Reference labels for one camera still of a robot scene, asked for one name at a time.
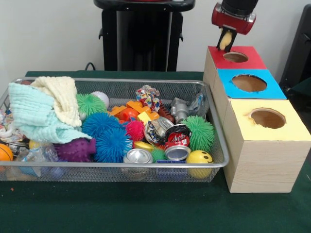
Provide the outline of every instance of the green tablecloth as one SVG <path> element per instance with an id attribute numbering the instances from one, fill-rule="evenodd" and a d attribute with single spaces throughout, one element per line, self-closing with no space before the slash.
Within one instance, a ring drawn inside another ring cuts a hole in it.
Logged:
<path id="1" fill-rule="evenodd" d="M 27 76 L 202 79 L 202 73 L 28 72 Z M 311 230 L 311 167 L 290 194 L 230 194 L 211 183 L 0 182 L 2 232 L 281 232 Z"/>

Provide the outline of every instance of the pink spiky ball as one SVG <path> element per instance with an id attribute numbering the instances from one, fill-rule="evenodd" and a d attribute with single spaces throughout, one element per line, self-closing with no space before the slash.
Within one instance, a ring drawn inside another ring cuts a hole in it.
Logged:
<path id="1" fill-rule="evenodd" d="M 144 138 L 144 124 L 141 121 L 134 120 L 126 125 L 127 134 L 136 142 Z"/>

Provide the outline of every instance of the towel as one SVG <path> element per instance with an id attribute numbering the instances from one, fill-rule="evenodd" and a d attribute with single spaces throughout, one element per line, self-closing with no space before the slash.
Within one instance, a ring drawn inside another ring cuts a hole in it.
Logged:
<path id="1" fill-rule="evenodd" d="M 73 127 L 80 127 L 77 89 L 71 77 L 39 77 L 31 86 L 54 98 L 54 110 L 60 121 Z"/>
<path id="2" fill-rule="evenodd" d="M 61 144 L 80 137 L 91 139 L 87 134 L 61 122 L 52 109 L 53 97 L 36 88 L 10 83 L 9 98 L 14 127 L 29 139 Z"/>

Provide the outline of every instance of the orange basketball ball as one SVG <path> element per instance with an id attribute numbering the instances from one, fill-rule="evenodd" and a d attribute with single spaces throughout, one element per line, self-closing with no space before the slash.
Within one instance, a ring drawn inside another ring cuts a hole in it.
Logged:
<path id="1" fill-rule="evenodd" d="M 4 144 L 0 144 L 0 161 L 13 161 L 11 149 Z"/>

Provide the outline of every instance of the metal basket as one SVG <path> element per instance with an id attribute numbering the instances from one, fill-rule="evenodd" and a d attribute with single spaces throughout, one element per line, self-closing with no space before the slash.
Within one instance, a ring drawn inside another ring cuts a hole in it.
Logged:
<path id="1" fill-rule="evenodd" d="M 219 168 L 229 162 L 225 138 L 218 120 L 213 98 L 209 87 L 199 81 L 162 81 L 162 80 L 121 80 L 121 79 L 86 79 L 77 78 L 78 93 L 86 94 L 93 91 L 102 91 L 110 97 L 112 106 L 125 105 L 129 100 L 135 99 L 135 91 L 148 84 L 160 91 L 163 103 L 169 107 L 175 98 L 191 102 L 198 94 L 204 95 L 204 106 L 198 115 L 205 117 L 215 127 L 215 139 L 211 149 L 213 164 L 123 164 L 123 163 L 52 163 L 52 162 L 1 162 L 1 181 L 65 181 L 65 182 L 210 182 L 217 174 Z M 9 109 L 8 92 L 5 91 L 0 99 L 0 108 Z M 32 169 L 40 169 L 41 175 L 32 175 Z M 55 176 L 53 171 L 61 170 L 62 176 Z M 190 174 L 201 171 L 210 171 L 208 177 L 197 179 Z"/>

